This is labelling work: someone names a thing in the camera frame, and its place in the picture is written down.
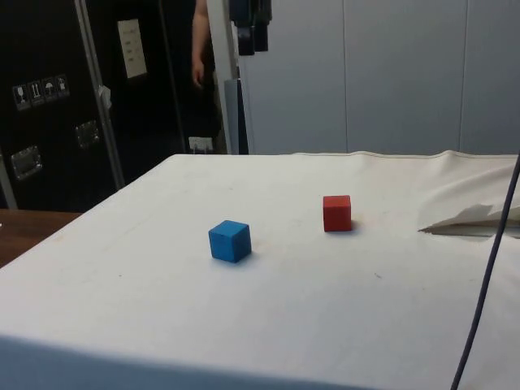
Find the blue cube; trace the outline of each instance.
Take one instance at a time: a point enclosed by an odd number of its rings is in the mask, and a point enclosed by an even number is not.
[[[211,255],[225,262],[239,262],[251,253],[249,225],[224,221],[210,230]]]

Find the white sign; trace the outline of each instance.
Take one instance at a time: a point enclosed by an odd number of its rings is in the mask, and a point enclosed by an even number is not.
[[[122,20],[118,23],[119,38],[123,48],[124,66],[127,70],[127,78],[145,75],[146,70],[145,53],[141,41],[141,30],[139,20]]]

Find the brown wooden surface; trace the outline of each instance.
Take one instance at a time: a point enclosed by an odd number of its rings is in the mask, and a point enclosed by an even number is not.
[[[76,213],[0,210],[0,268],[79,216]]]

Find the metal handle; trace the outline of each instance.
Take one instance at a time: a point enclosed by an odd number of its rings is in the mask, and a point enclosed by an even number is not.
[[[37,146],[29,146],[11,156],[11,164],[18,181],[26,180],[43,169]]]

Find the red cube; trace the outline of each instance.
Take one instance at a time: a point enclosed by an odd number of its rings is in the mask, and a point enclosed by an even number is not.
[[[325,232],[350,232],[350,196],[323,197],[323,226]]]

